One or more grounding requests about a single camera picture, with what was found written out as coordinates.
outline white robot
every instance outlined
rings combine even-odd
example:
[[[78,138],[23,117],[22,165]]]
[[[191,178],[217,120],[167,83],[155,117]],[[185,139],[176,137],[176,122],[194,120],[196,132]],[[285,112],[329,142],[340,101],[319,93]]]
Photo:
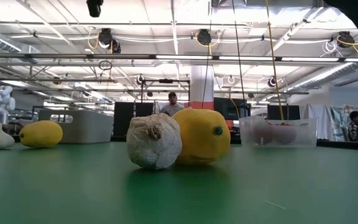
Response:
[[[11,98],[13,89],[11,86],[0,86],[0,123],[7,123],[7,116],[15,109],[16,101]]]

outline shirt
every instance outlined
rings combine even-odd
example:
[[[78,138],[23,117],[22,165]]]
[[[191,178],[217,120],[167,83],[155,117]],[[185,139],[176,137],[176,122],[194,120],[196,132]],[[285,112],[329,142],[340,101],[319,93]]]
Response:
[[[184,109],[185,107],[182,106],[182,105],[179,105],[177,103],[175,103],[174,105],[172,104],[168,104],[168,105],[165,105],[160,113],[166,113],[168,114],[169,116],[173,116],[175,113],[177,113],[178,111]]]
[[[358,124],[351,122],[349,125],[349,139],[351,141],[358,141]]]

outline yellow lemon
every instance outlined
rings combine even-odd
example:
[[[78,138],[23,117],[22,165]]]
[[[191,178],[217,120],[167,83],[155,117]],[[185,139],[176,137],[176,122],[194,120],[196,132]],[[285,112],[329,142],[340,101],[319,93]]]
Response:
[[[230,150],[230,131],[223,116],[213,110],[183,109],[173,115],[183,144],[179,164],[209,164]]]
[[[63,130],[53,121],[37,121],[28,124],[20,131],[20,141],[28,147],[52,147],[63,137]]]

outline pillar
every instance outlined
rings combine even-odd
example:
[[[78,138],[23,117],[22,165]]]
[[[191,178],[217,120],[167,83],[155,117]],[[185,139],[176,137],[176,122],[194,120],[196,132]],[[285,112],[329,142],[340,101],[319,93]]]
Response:
[[[214,70],[212,66],[191,67],[190,106],[195,109],[214,109]]]

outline gray container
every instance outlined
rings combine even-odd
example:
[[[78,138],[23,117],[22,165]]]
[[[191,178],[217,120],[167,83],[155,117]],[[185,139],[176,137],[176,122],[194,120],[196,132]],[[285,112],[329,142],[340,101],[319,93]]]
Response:
[[[59,121],[51,119],[59,115]],[[54,120],[63,129],[60,143],[89,144],[111,140],[114,118],[105,114],[86,110],[40,110],[39,120]]]

